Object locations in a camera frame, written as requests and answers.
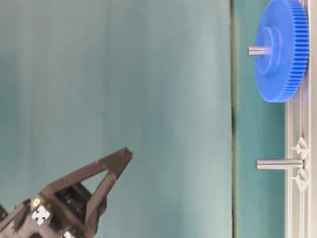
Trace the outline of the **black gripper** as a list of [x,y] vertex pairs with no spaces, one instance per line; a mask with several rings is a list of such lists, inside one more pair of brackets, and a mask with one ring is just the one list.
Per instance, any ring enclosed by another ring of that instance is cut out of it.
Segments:
[[6,213],[0,211],[2,238],[92,238],[98,230],[99,202],[81,183],[42,190]]

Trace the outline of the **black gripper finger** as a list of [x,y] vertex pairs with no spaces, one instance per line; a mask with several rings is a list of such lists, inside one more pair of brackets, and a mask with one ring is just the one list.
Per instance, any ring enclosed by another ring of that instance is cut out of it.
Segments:
[[[132,156],[124,147],[53,181],[41,191],[41,196],[53,206],[56,219],[64,228],[70,227],[81,238],[92,238],[106,210],[106,197]],[[90,193],[81,182],[103,171],[106,176]]]

